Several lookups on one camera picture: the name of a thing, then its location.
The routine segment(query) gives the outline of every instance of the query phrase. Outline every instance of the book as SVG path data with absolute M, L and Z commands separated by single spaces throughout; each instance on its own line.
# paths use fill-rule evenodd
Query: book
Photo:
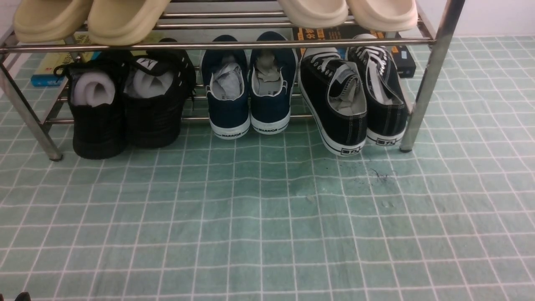
M 318 40 L 340 40 L 353 39 L 355 36 L 368 33 L 379 39 L 384 39 L 386 34 L 383 32 L 369 31 L 360 27 L 359 25 L 339 26 L 324 29 L 307 29 L 301 27 L 293 27 L 292 33 L 295 41 L 318 41 Z M 337 48 L 341 57 L 346 56 L 346 48 Z M 305 52 L 305 49 L 297 51 L 298 59 L 300 60 Z M 392 47 L 392 57 L 398 68 L 400 78 L 412 78 L 416 72 L 416 63 L 409 49 L 406 46 Z
M 74 38 L 76 39 L 77 44 L 92 44 L 89 36 L 87 34 L 75 34 Z M 152 43 L 156 44 L 161 39 L 165 38 L 165 34 L 162 32 L 152 32 L 143 43 Z M 65 44 L 65 42 L 60 41 L 57 44 Z M 99 56 L 100 52 L 84 52 L 84 60 L 90 61 L 96 59 Z M 144 55 L 145 51 L 133 51 L 133 55 Z M 62 83 L 62 78 L 58 78 L 54 75 L 54 69 L 57 66 L 70 64 L 73 62 L 73 59 L 68 53 L 48 53 L 45 55 L 39 67 L 35 70 L 33 76 L 30 78 L 32 85 L 34 87 L 54 87 L 59 86 Z

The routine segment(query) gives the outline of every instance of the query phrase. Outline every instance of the stainless steel shoe rack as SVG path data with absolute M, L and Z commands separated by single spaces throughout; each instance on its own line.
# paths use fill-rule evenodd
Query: stainless steel shoe rack
M 172 0 L 172 2 L 242 2 L 247 0 Z M 248 1 L 273 1 L 273 0 L 248 0 Z M 138 44 L 126 47 L 108 47 L 100 45 L 76 45 L 73 38 L 65 40 L 65 45 L 18 45 L 17 38 L 11 30 L 5 36 L 0 37 L 0 88 L 4 91 L 7 98 L 13 104 L 22 120 L 26 123 L 32 134 L 35 136 L 45 153 L 53 161 L 59 161 L 63 155 L 56 144 L 48 135 L 52 125 L 73 124 L 72 119 L 57 118 L 59 110 L 66 101 L 63 91 L 67 81 L 64 80 L 59 88 L 58 97 L 51 105 L 50 109 L 45 112 L 43 119 L 39 119 L 28 101 L 22 94 L 20 88 L 9 74 L 12 64 L 6 65 L 5 60 L 9 54 L 15 56 L 20 53 L 35 52 L 70 52 L 73 57 L 80 59 L 79 53 L 83 51 L 106 51 L 109 49 L 123 50 L 150 50 L 150 49 L 259 49 L 259 48 L 317 48 L 317 47 L 350 47 L 350 46 L 394 46 L 394 45 L 415 45 L 427 44 L 431 48 L 431 54 L 427 63 L 420 88 L 418 90 L 416 101 L 412 108 L 407 130 L 401 142 L 401 151 L 410 152 L 414 146 L 416 135 L 422 124 L 427 105 L 433 94 L 435 84 L 442 69 L 446 54 L 451 43 L 455 27 L 461 15 L 464 0 L 447 0 L 442 20 L 435 31 L 431 26 L 423 10 L 418 9 L 419 20 L 418 29 L 422 38 L 396 39 L 392 34 L 387 35 L 386 39 L 370 40 L 331 40 L 331 41 L 286 41 L 286 42 L 209 42 L 209 43 L 164 43 L 164 44 Z M 241 22 L 209 22 L 217 19 L 242 19 L 248 20 L 254 18 L 284 18 L 283 11 L 267 12 L 208 12 L 208 13 L 165 13 L 161 19 L 175 19 L 177 22 L 169 24 L 156 25 L 155 30 L 173 30 L 173 29 L 237 29 L 237 28 L 283 28 L 293 27 L 289 21 L 241 21 Z M 183 20 L 203 19 L 202 23 L 188 23 Z M 353 20 L 348 19 L 345 25 L 353 24 Z M 205 96 L 198 96 L 199 99 L 205 99 Z M 293 118 L 310 118 L 310 115 L 295 115 Z M 208 117 L 185 116 L 185 121 L 207 120 Z

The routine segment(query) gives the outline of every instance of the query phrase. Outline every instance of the black canvas sneaker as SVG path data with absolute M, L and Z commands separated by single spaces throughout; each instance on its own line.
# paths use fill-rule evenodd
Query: black canvas sneaker
M 184 104 L 195 89 L 195 67 L 185 50 L 147 51 L 129 65 L 122 89 L 127 139 L 138 147 L 165 147 L 180 134 Z
M 114 157 L 126 148 L 125 111 L 120 88 L 128 66 L 117 58 L 129 52 L 104 52 L 87 63 L 54 70 L 69 80 L 67 103 L 74 117 L 73 149 L 84 159 Z
M 357 154 L 366 140 L 366 98 L 356 64 L 336 48 L 307 49 L 297 77 L 325 147 L 338 156 Z
M 373 39 L 371 34 L 361 34 L 355 39 Z M 355 62 L 364 81 L 368 102 L 367 135 L 375 144 L 391 146 L 398 143 L 405 133 L 409 111 L 394 59 L 385 47 L 351 47 L 346 51 L 347 60 Z

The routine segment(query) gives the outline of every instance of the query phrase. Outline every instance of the cream slide sandal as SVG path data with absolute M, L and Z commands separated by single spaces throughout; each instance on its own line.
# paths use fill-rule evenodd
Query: cream slide sandal
M 290 21 L 303 28 L 328 28 L 347 20 L 346 0 L 278 0 Z
M 416 27 L 415 0 L 347 0 L 355 22 L 382 32 L 407 31 Z
M 108 46 L 143 41 L 171 0 L 94 0 L 87 19 L 89 38 Z
M 93 0 L 22 0 L 13 28 L 20 42 L 43 43 L 73 35 L 86 21 Z

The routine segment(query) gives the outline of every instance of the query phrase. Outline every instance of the black box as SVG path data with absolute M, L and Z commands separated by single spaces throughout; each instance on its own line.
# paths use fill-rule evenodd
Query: black box
M 363 33 L 371 33 L 379 39 L 385 38 L 385 33 L 369 31 L 360 27 L 359 25 L 339 26 L 325 29 L 306 29 L 300 27 L 292 28 L 294 40 L 296 41 L 314 41 L 314 40 L 339 40 L 339 39 L 353 39 L 355 36 Z M 305 49 L 297 51 L 299 59 L 303 56 Z M 338 48 L 338 52 L 342 57 L 346 55 L 345 48 Z M 398 67 L 398 74 L 400 78 L 412 78 L 416 71 L 416 63 L 412 58 L 407 46 L 392 47 L 392 57 Z

